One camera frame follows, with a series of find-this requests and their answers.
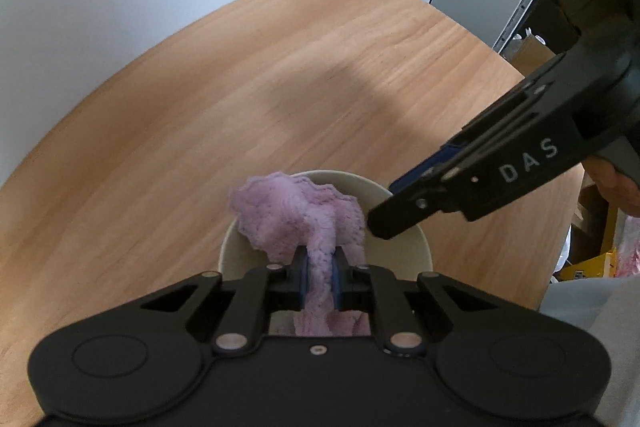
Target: bowl rim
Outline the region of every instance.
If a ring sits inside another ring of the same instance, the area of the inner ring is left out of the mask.
[[[381,188],[382,190],[384,190],[386,192],[387,196],[391,196],[392,195],[391,191],[388,188],[383,187],[383,185],[380,185],[378,182],[370,180],[369,178],[365,178],[364,176],[360,176],[359,174],[354,174],[353,172],[338,171],[338,170],[335,170],[335,169],[314,169],[314,170],[310,170],[310,171],[296,172],[295,174],[290,174],[289,176],[292,176],[292,177],[296,178],[296,177],[300,177],[300,176],[308,176],[309,174],[318,174],[318,173],[346,174],[348,177],[357,178],[357,179],[362,180],[364,182],[367,182],[369,184],[376,185],[378,188]],[[228,243],[229,238],[231,237],[231,234],[236,230],[237,227],[238,227],[238,218],[235,217],[234,220],[227,227],[226,232],[225,232],[225,236],[223,237],[222,243],[220,244],[220,256],[218,257],[218,268],[217,268],[217,270],[220,273],[222,273],[222,262],[223,262],[223,258],[225,256],[226,244]],[[424,242],[425,246],[427,247],[427,254],[429,255],[429,258],[431,260],[431,264],[433,264],[433,258],[431,257],[431,248],[429,246],[429,242],[427,241],[427,237],[424,235],[424,230],[422,229],[422,227],[420,225],[414,225],[412,227],[412,229],[413,228],[418,230],[418,234],[420,235],[421,240]]]

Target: tabletop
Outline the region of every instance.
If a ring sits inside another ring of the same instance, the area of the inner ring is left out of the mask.
[[[238,0],[82,101],[0,190],[0,417],[50,331],[216,267],[248,176],[338,169],[388,184],[521,75],[420,0]],[[423,223],[437,271],[535,307],[576,168],[474,223]]]

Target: beige bowl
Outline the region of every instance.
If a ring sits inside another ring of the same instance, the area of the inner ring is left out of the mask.
[[[342,194],[356,196],[365,215],[391,195],[385,187],[350,172],[309,171],[294,176],[307,176],[316,185],[331,184]],[[364,251],[368,264],[384,266],[392,270],[398,279],[415,280],[418,273],[433,269],[427,239],[418,226],[389,241],[378,239],[367,230]],[[247,238],[238,232],[238,222],[234,221],[226,230],[220,248],[218,271],[222,272],[225,280],[242,279],[247,270],[266,264],[267,254],[254,250]]]

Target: white lettering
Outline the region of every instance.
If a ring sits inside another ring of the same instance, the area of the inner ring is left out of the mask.
[[[533,165],[537,165],[540,166],[540,164],[538,163],[538,161],[533,158],[533,156],[531,156],[529,153],[522,153],[522,161],[524,162],[524,169],[527,172],[531,172],[531,167]]]
[[[514,182],[518,179],[518,172],[516,171],[515,167],[513,165],[509,165],[508,163],[507,165],[503,165],[502,167],[500,167],[500,174],[502,174],[504,181],[506,181],[507,183]]]
[[[542,140],[542,142],[540,142],[540,149],[548,152],[548,154],[545,155],[546,158],[553,158],[556,154],[558,154],[558,147],[551,143],[550,138],[545,138]]]

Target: fluffy cloth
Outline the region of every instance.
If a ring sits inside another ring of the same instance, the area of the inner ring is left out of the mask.
[[[336,246],[350,264],[365,263],[365,220],[355,197],[340,194],[333,185],[275,172],[250,178],[235,190],[231,209],[238,214],[239,232],[272,263],[290,264],[296,247],[306,245],[309,286],[305,309],[294,316],[296,335],[369,334],[367,314],[334,310],[331,292]]]

